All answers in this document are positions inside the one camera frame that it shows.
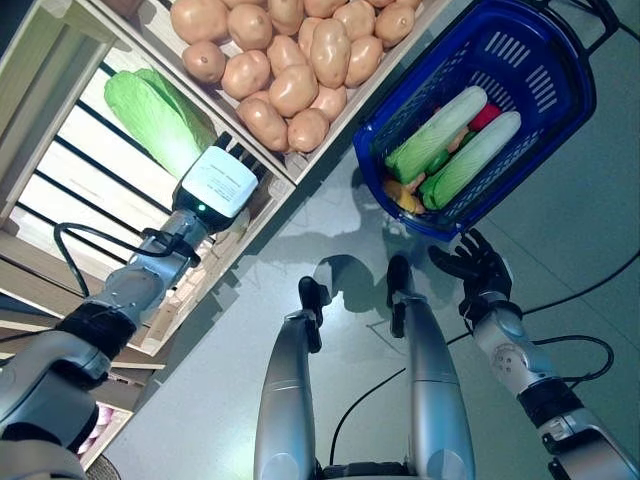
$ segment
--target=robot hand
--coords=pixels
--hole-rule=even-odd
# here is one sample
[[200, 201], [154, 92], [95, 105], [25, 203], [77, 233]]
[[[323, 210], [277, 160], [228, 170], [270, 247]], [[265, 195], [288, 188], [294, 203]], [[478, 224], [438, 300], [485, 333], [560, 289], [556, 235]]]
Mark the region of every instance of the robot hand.
[[466, 249], [457, 246], [456, 254], [450, 255], [431, 246], [429, 257], [440, 270], [464, 280], [460, 315], [476, 322], [487, 314], [490, 301], [509, 299], [513, 277], [506, 261], [478, 230], [471, 229], [469, 234], [475, 242], [463, 233]]

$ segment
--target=wooden crate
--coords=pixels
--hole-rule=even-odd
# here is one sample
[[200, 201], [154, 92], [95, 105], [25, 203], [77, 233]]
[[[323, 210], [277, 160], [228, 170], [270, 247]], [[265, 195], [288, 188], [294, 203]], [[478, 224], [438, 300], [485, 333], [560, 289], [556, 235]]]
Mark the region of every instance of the wooden crate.
[[[117, 37], [119, 32], [114, 32], [112, 26], [105, 28], [105, 22], [109, 20], [88, 2], [39, 0], [34, 3], [0, 61], [0, 100], [8, 102], [8, 108], [0, 112], [0, 226], [4, 230], [0, 231], [0, 292], [58, 318], [75, 309], [82, 298], [74, 278], [53, 245], [51, 225], [34, 216], [35, 213], [41, 213], [36, 212], [34, 206], [46, 211], [51, 218], [55, 217], [55, 222], [89, 223], [96, 228], [117, 232], [117, 236], [124, 237], [130, 243], [140, 242], [114, 220], [104, 215], [91, 216], [85, 205], [52, 192], [50, 183], [47, 183], [54, 177], [54, 182], [70, 187], [68, 190], [73, 190], [71, 187], [76, 190], [88, 189], [89, 175], [80, 173], [81, 162], [65, 163], [67, 154], [60, 147], [69, 139], [81, 144], [90, 143], [87, 132], [91, 129], [87, 127], [87, 120], [82, 118], [83, 112], [79, 110], [77, 101], [80, 99], [80, 102], [95, 108], [100, 115], [119, 126], [106, 104], [99, 103], [102, 100], [104, 78], [99, 78], [96, 72], [105, 59], [115, 70], [135, 71], [152, 67], [175, 82], [163, 64], [132, 39]], [[29, 62], [17, 58], [19, 54], [28, 54]], [[37, 85], [40, 88], [32, 91], [25, 85]], [[205, 242], [198, 250], [202, 258], [200, 266], [190, 270], [175, 291], [169, 292], [156, 316], [129, 343], [129, 349], [147, 355], [164, 350], [163, 346], [198, 301], [236, 261], [294, 189], [286, 175], [266, 161], [261, 152], [217, 111], [182, 85], [177, 82], [176, 85], [210, 117], [218, 135], [223, 132], [231, 135], [228, 150], [237, 143], [244, 147], [250, 155], [243, 163], [259, 171], [261, 180], [246, 207], [249, 212], [248, 224], [239, 233], [225, 232], [220, 235], [215, 244], [214, 239]], [[41, 121], [43, 116], [47, 119], [46, 124]], [[102, 149], [111, 147], [112, 144], [108, 144]], [[124, 151], [111, 153], [114, 157], [127, 154]], [[61, 165], [66, 165], [66, 170], [56, 170]], [[157, 166], [154, 168], [141, 171], [140, 176], [155, 188], [151, 195], [157, 196], [160, 208], [170, 208], [175, 180], [167, 180], [166, 172]], [[114, 210], [118, 218], [131, 215], [130, 212], [135, 210], [136, 228], [140, 230], [146, 226], [158, 228], [166, 219], [166, 213], [149, 213], [139, 205], [132, 208], [133, 202], [125, 198], [126, 190], [118, 190], [117, 194], [111, 190], [107, 192], [109, 194], [98, 192], [98, 187], [104, 187], [106, 182], [104, 180], [100, 185], [95, 182], [96, 191], [92, 191], [95, 204], [119, 209], [118, 212]], [[30, 202], [29, 211], [25, 210], [23, 202]], [[85, 273], [90, 290], [99, 291], [106, 276], [119, 266], [118, 263], [103, 254], [83, 250], [79, 242], [73, 239], [69, 241], [69, 246]], [[108, 244], [99, 246], [110, 251], [117, 250]], [[19, 325], [20, 321], [14, 319], [11, 327], [20, 330], [42, 327], [42, 319], [34, 323], [29, 323], [34, 320], [33, 317], [23, 316], [21, 319], [25, 322], [22, 326]]]
[[89, 450], [80, 456], [80, 464], [85, 470], [131, 420], [134, 406], [141, 392], [141, 385], [123, 382], [111, 376], [91, 392], [99, 405], [113, 409], [113, 415], [105, 430], [96, 438]]
[[[323, 144], [310, 154], [289, 153], [282, 157], [270, 152], [258, 142], [242, 125], [235, 113], [238, 102], [228, 96], [221, 88], [203, 88], [184, 70], [181, 55], [187, 44], [180, 39], [171, 27], [167, 8], [174, 0], [143, 0], [137, 11], [125, 19], [115, 13], [101, 0], [79, 0], [83, 5], [93, 5], [95, 14], [104, 14], [111, 21], [110, 28], [119, 38], [128, 38], [149, 52], [158, 63], [164, 65], [188, 89], [195, 92], [212, 110], [224, 117], [228, 123], [261, 152], [264, 158], [280, 168], [296, 184], [322, 157], [323, 153], [338, 138], [340, 132], [354, 118], [366, 100], [370, 97], [398, 65], [411, 47], [429, 28], [434, 19], [451, 2], [451, 0], [424, 0], [416, 11], [416, 23], [413, 31], [397, 46], [391, 49], [382, 59], [378, 70], [357, 89], [349, 89], [349, 101], [340, 116], [332, 123]], [[241, 49], [234, 42], [221, 45], [222, 51], [229, 57], [239, 53]]]

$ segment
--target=basket handle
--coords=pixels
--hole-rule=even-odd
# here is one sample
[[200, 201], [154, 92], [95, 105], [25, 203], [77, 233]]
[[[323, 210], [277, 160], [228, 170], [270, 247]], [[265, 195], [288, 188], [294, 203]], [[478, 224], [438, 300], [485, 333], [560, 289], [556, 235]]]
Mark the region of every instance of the basket handle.
[[[551, 10], [551, 0], [524, 0], [539, 10]], [[608, 0], [582, 0], [588, 4], [592, 14], [596, 15], [604, 25], [604, 33], [598, 37], [589, 47], [583, 47], [588, 56], [591, 56], [600, 46], [606, 42], [620, 28], [620, 20], [611, 8]]]
[[587, 54], [591, 55], [616, 33], [618, 28], [620, 28], [620, 20], [613, 11], [613, 8], [611, 8], [608, 0], [586, 0], [586, 2], [591, 5], [593, 12], [600, 18], [600, 21], [604, 25], [604, 33], [587, 48]]

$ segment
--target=produce display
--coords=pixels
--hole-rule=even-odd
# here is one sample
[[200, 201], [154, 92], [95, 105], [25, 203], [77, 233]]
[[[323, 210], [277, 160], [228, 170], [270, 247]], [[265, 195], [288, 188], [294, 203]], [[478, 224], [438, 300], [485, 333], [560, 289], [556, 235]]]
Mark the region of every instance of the produce display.
[[[347, 105], [347, 89], [411, 32], [420, 3], [176, 0], [171, 24], [189, 44], [186, 71], [238, 101], [238, 117], [260, 143], [308, 153]], [[242, 51], [227, 58], [220, 47], [232, 51], [224, 46], [231, 41]]]
[[501, 112], [477, 86], [466, 88], [385, 159], [383, 190], [400, 208], [444, 208], [518, 132], [518, 112]]

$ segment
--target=blue basket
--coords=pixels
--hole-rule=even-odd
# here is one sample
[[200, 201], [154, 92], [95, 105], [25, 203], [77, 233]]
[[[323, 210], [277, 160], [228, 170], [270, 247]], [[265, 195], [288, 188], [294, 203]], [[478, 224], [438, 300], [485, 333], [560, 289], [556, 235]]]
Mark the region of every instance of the blue basket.
[[[371, 192], [411, 228], [451, 240], [500, 203], [593, 114], [595, 85], [588, 56], [617, 28], [600, 0], [605, 34], [589, 49], [545, 1], [476, 0], [423, 52], [354, 136]], [[465, 87], [479, 85], [503, 111], [517, 110], [522, 126], [449, 204], [412, 215], [382, 190], [384, 159]]]

